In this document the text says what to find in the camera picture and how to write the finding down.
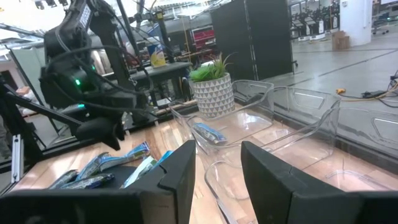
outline white geometric planter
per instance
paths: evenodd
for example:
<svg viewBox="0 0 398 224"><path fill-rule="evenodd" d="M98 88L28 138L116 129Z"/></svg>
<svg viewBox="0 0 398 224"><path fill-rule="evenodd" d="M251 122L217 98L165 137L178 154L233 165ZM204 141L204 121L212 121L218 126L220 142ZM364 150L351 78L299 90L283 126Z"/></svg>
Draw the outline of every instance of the white geometric planter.
<svg viewBox="0 0 398 224"><path fill-rule="evenodd" d="M193 83L194 98L199 111L208 118L215 118L235 110L231 77Z"/></svg>

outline black table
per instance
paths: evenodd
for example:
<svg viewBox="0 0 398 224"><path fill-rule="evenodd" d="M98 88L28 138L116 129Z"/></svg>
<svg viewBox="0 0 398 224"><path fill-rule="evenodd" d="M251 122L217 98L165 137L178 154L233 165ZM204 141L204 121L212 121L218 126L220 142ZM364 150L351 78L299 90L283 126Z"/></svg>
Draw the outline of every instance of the black table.
<svg viewBox="0 0 398 224"><path fill-rule="evenodd" d="M159 68L146 67L145 69L148 71L149 76L154 83L172 80L175 96L176 98L180 98L183 95L183 91L180 86L180 78L186 77L188 75L187 68L189 68L189 66L191 66L190 62L174 62L168 63L165 66ZM103 76L112 81L116 80L116 75L113 72L105 74ZM130 74L130 77L137 81L136 87L149 86L149 80L147 79L143 71L133 72L132 74ZM154 102L154 106L158 106L155 94L153 92L150 93L150 97Z"/></svg>

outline concrete floor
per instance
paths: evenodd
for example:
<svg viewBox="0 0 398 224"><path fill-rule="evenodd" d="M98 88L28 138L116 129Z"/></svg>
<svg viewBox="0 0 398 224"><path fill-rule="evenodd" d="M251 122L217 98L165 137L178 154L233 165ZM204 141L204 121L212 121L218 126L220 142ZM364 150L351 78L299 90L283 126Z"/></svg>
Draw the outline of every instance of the concrete floor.
<svg viewBox="0 0 398 224"><path fill-rule="evenodd" d="M374 35L370 44L349 50L331 51L331 37L326 41L294 42L293 58L298 62L295 74L268 78L275 86L292 86L334 93L345 88L346 95L361 96L365 91L386 90L389 77L398 70L398 26L389 26L390 33ZM398 97L388 103L398 106ZM341 106L398 113L396 108L380 101L342 102Z"/></svg>

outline white pillar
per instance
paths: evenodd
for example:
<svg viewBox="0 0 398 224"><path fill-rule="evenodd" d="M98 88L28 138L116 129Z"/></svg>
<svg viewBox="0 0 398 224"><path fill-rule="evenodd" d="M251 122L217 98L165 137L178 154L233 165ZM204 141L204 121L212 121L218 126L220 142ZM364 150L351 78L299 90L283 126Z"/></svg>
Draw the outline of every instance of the white pillar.
<svg viewBox="0 0 398 224"><path fill-rule="evenodd" d="M373 0L341 0L340 30L349 36L351 46L371 41Z"/></svg>

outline metal pole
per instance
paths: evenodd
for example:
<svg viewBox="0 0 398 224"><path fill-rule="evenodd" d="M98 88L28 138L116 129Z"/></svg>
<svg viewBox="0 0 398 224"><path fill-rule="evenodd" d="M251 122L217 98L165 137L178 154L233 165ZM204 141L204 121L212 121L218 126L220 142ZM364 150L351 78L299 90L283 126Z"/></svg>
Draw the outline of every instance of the metal pole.
<svg viewBox="0 0 398 224"><path fill-rule="evenodd" d="M118 6L119 6L120 12L122 14L124 26L126 27L126 30L127 30L127 38L129 39L130 44L131 44L132 48L134 49L134 53L136 54L136 57L138 58L140 65L142 65L141 59L139 58L139 50L138 50L137 42L134 38L134 35L132 34L129 18L126 14L126 11L124 10L122 0L116 0L116 1L118 2Z"/></svg>
<svg viewBox="0 0 398 224"><path fill-rule="evenodd" d="M24 140L21 135L12 137L11 183L18 183L24 175Z"/></svg>
<svg viewBox="0 0 398 224"><path fill-rule="evenodd" d="M0 29L17 32L19 34L25 34L25 35L31 35L31 36L34 36L34 37L44 38L43 34L38 34L38 33L35 33L35 32L31 32L31 31L28 31L28 30L20 29L20 28L14 27L14 26L6 25L6 24L0 24Z"/></svg>
<svg viewBox="0 0 398 224"><path fill-rule="evenodd" d="M10 129L12 135L20 134L24 140L24 145L29 150L26 150L24 157L32 164L38 162L43 152L40 150L33 137L32 130L28 127L25 119L19 112L16 102L12 101L8 96L8 92L11 91L11 87L7 84L0 84L0 112L3 120L6 122L7 127Z"/></svg>
<svg viewBox="0 0 398 224"><path fill-rule="evenodd" d="M167 36L166 24L164 23L163 12L158 11L155 15L157 19L157 23L159 24L160 33L162 34L163 44L166 48L167 58L169 59L170 63L174 63L174 53L170 46L169 37Z"/></svg>
<svg viewBox="0 0 398 224"><path fill-rule="evenodd" d="M75 118L71 118L71 117L66 116L62 113L59 113L57 111L50 110L50 109L46 108L45 106L37 105L37 104L31 102L30 100L27 100L23 97L17 96L13 93L5 93L4 97L6 97L8 100L12 100L12 103L14 105L19 105L19 106L25 107L32 111L38 112L44 116L48 116L48 117L51 117L52 119L56 119L57 121L60 121L69 126L73 126L73 127L77 128L83 124L83 122L81 122Z"/></svg>

